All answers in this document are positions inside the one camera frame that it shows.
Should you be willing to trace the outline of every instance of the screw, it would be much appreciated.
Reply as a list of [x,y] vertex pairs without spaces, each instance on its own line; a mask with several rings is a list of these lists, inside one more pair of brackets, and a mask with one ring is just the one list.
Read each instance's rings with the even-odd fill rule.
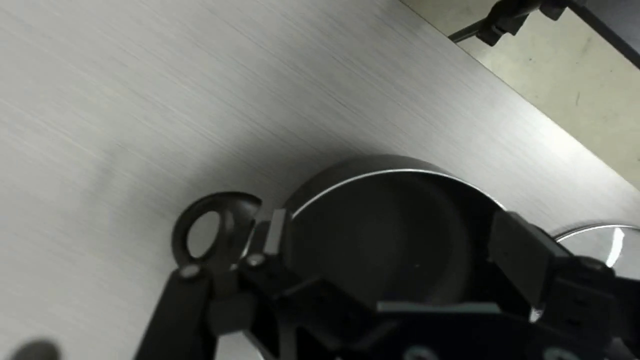
[[404,360],[440,360],[440,358],[436,355],[436,351],[432,351],[427,346],[410,346],[404,351]]
[[567,348],[546,348],[543,358],[545,360],[581,360],[574,351]]
[[246,256],[246,264],[258,267],[258,265],[265,264],[265,256],[263,254],[250,254],[250,256]]
[[200,274],[200,265],[199,264],[186,264],[181,267],[181,276],[182,277],[194,277],[196,274]]
[[545,309],[533,307],[528,312],[528,321],[538,321],[543,318]]

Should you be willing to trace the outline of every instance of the stainless steel surface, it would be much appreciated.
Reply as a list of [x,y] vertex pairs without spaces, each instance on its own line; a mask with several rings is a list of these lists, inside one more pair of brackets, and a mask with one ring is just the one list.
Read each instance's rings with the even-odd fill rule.
[[597,224],[558,235],[570,252],[598,258],[619,276],[640,279],[640,228],[632,224]]
[[0,355],[131,358],[185,205],[280,204],[359,154],[546,229],[640,221],[629,181],[397,0],[10,0],[0,50]]

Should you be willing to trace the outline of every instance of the brushed metal surface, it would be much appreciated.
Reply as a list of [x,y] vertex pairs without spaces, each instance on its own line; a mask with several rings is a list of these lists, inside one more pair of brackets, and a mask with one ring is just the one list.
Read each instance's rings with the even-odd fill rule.
[[202,193],[269,205],[359,154],[555,229],[638,192],[397,0],[0,1],[0,355],[131,358]]

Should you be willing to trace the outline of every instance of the black mount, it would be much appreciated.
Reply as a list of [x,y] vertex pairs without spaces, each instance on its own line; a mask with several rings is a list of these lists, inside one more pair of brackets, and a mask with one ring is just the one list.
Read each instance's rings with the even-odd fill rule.
[[218,335],[238,330],[269,360],[630,360],[640,353],[640,283],[616,277],[603,262],[573,256],[518,213],[496,211],[488,262],[543,312],[538,320],[513,313],[503,300],[369,307],[322,277],[294,274],[278,254],[260,252],[274,248],[274,233],[287,235],[287,224],[278,216],[266,232],[255,232],[266,237],[246,237],[248,254],[235,264],[193,260],[175,270],[137,358],[211,360]]
[[507,31],[518,34],[528,13],[540,9],[545,15],[558,19],[569,6],[569,0],[500,0],[491,13],[450,36],[455,41],[481,37],[495,46]]

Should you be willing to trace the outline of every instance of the metal edge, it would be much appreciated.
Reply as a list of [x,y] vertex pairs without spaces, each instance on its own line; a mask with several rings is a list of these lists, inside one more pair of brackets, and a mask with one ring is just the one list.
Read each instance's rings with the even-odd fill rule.
[[576,233],[583,233],[583,232],[591,232],[591,229],[604,229],[604,228],[623,228],[623,229],[637,229],[640,232],[640,225],[635,225],[635,224],[626,224],[626,221],[603,221],[603,224],[585,224],[585,225],[578,225],[578,228],[573,228],[573,229],[565,229],[560,233],[557,233],[557,241],[565,241],[567,237],[570,235],[576,235]]
[[507,210],[504,204],[500,204],[496,198],[488,195],[481,187],[449,174],[447,169],[440,169],[435,163],[406,157],[406,155],[371,155],[371,157],[356,157],[347,159],[336,166],[331,166],[328,169],[312,176],[308,181],[305,181],[287,201],[285,208],[293,211],[293,218],[299,218],[308,205],[312,205],[322,195],[359,181],[362,178],[374,178],[374,176],[388,176],[388,174],[427,174],[436,178],[449,178],[462,186],[468,186],[471,190],[477,190],[487,200],[495,201],[500,210]]

